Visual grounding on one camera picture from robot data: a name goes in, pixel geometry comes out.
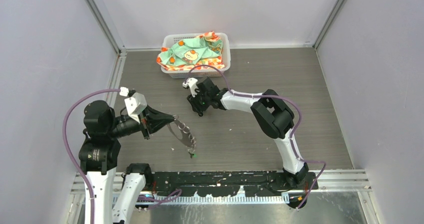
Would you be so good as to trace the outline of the large metal keyring holder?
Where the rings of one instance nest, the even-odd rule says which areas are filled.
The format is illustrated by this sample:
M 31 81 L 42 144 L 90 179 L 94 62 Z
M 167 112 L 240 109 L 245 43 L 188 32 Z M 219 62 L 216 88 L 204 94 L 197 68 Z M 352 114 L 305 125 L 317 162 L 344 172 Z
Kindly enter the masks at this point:
M 167 125 L 170 133 L 186 148 L 188 153 L 192 152 L 196 154 L 197 140 L 192 134 L 191 129 L 182 121 L 180 121 L 178 115 L 174 115 L 174 122 Z

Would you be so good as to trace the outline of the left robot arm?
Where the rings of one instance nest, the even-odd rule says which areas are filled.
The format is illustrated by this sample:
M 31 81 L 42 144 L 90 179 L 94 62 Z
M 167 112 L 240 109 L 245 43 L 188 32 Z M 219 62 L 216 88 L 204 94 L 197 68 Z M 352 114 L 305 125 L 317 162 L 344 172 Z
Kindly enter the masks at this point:
M 145 139 L 174 121 L 169 114 L 146 106 L 136 121 L 115 111 L 105 101 L 97 100 L 84 109 L 84 143 L 78 157 L 85 183 L 86 223 L 129 223 L 141 191 L 154 182 L 147 163 L 132 163 L 125 171 L 122 190 L 113 203 L 113 183 L 121 144 L 119 138 L 141 132 Z

